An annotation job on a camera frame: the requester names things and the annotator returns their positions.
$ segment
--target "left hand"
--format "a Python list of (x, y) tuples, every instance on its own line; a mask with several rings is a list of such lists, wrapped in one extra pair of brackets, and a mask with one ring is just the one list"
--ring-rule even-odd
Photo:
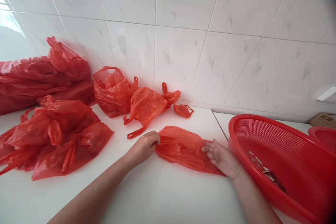
[(154, 153), (155, 143), (160, 144), (159, 134), (156, 131), (148, 132), (135, 142), (124, 157), (133, 167), (136, 167)]

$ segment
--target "right hand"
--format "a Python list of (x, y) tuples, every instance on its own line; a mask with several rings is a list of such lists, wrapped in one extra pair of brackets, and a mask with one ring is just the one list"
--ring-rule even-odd
[(211, 163), (230, 179), (236, 180), (243, 168), (229, 149), (219, 144), (215, 139), (212, 143), (206, 143), (205, 145), (202, 147), (202, 151), (207, 152)]

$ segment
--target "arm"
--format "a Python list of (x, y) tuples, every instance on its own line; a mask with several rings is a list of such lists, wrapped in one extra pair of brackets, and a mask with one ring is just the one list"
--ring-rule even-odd
[(160, 144), (160, 136), (155, 131), (140, 137), (123, 157), (84, 188), (48, 223), (99, 223), (120, 182), (153, 154), (155, 142)]
[(232, 180), (249, 224), (282, 223), (252, 178), (227, 148), (214, 139), (202, 151), (207, 152), (211, 163)]

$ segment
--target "crumpled plastic bag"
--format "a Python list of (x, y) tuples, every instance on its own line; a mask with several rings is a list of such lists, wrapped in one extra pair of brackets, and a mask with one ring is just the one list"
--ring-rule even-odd
[(129, 119), (124, 116), (124, 125), (133, 120), (141, 122), (142, 127), (127, 135), (128, 139), (140, 135), (148, 127), (157, 115), (161, 114), (167, 107), (167, 100), (154, 90), (143, 87), (135, 91), (131, 98), (131, 115)]
[(174, 111), (179, 116), (182, 116), (185, 118), (191, 117), (191, 114), (194, 112), (194, 110), (188, 105), (182, 105), (182, 104), (177, 105), (176, 102), (174, 103)]
[(27, 110), (19, 125), (0, 135), (0, 163), (8, 164), (0, 175), (14, 168), (38, 168), (33, 180), (69, 174), (93, 159), (113, 134), (82, 101), (52, 100), (48, 95), (45, 107)]
[(46, 40), (51, 46), (48, 56), (0, 62), (0, 115), (33, 106), (36, 99), (66, 93), (74, 84), (90, 80), (85, 60), (55, 37)]
[(175, 126), (166, 126), (158, 134), (160, 144), (155, 151), (162, 159), (195, 171), (225, 176), (210, 162), (207, 153), (201, 150), (204, 143), (211, 141)]
[(167, 84), (165, 82), (162, 82), (162, 92), (163, 92), (163, 98), (167, 100), (167, 107), (166, 110), (170, 108), (171, 105), (173, 105), (181, 96), (181, 91), (176, 90), (172, 93), (169, 93), (167, 90)]
[(131, 84), (120, 69), (110, 66), (103, 67), (92, 77), (96, 101), (105, 114), (113, 118), (130, 112), (131, 97), (139, 88), (137, 77)]

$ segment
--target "red basket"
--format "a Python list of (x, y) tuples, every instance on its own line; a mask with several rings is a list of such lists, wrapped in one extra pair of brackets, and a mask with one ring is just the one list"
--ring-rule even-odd
[[(324, 223), (336, 196), (336, 153), (272, 119), (242, 114), (229, 123), (229, 149), (265, 198), (302, 223)], [(285, 187), (283, 192), (248, 157), (252, 152)]]
[(336, 129), (312, 127), (308, 130), (308, 133), (314, 139), (336, 151)]

